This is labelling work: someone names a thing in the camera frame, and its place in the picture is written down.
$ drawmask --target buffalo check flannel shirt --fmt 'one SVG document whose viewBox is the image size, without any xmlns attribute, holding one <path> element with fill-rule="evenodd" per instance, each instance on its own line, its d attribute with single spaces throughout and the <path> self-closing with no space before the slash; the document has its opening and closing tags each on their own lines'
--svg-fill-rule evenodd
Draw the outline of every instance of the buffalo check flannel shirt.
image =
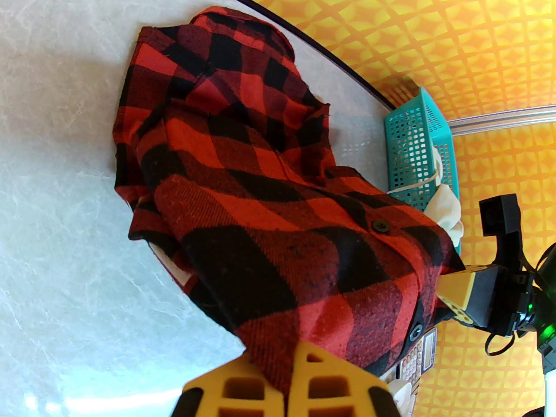
<svg viewBox="0 0 556 417">
<path fill-rule="evenodd" d="M 380 375 L 452 316 L 435 296 L 463 270 L 450 238 L 335 165 L 328 105 L 274 26 L 211 7 L 143 28 L 113 137 L 129 238 L 284 393 L 300 340 Z"/>
</svg>

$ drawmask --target orange geometric wall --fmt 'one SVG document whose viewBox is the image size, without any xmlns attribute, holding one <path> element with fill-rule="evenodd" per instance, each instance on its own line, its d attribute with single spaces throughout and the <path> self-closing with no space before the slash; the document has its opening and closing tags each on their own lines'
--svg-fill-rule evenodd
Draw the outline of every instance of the orange geometric wall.
<svg viewBox="0 0 556 417">
<path fill-rule="evenodd" d="M 448 119 L 556 103 L 556 0 L 254 0 L 387 94 L 405 77 Z"/>
<path fill-rule="evenodd" d="M 479 204 L 517 193 L 524 252 L 535 266 L 556 242 L 556 123 L 499 129 L 453 138 L 465 236 L 465 264 L 488 264 L 494 238 L 483 238 Z M 421 379 L 415 417 L 522 417 L 544 405 L 536 334 L 507 353 L 488 357 L 487 334 L 456 322 L 439 326 L 436 364 Z M 493 341 L 492 349 L 506 345 Z"/>
</svg>

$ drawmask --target teal plastic basket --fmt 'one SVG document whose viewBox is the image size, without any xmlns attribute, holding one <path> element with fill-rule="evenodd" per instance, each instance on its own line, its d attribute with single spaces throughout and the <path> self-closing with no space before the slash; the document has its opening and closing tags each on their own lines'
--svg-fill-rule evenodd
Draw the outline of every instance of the teal plastic basket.
<svg viewBox="0 0 556 417">
<path fill-rule="evenodd" d="M 427 90 L 419 89 L 417 97 L 392 111 L 384 123 L 390 189 L 432 177 L 434 145 L 442 158 L 442 183 L 449 185 L 460 199 L 450 127 Z M 392 193 L 391 196 L 424 211 L 436 191 L 432 181 L 421 187 Z"/>
</svg>

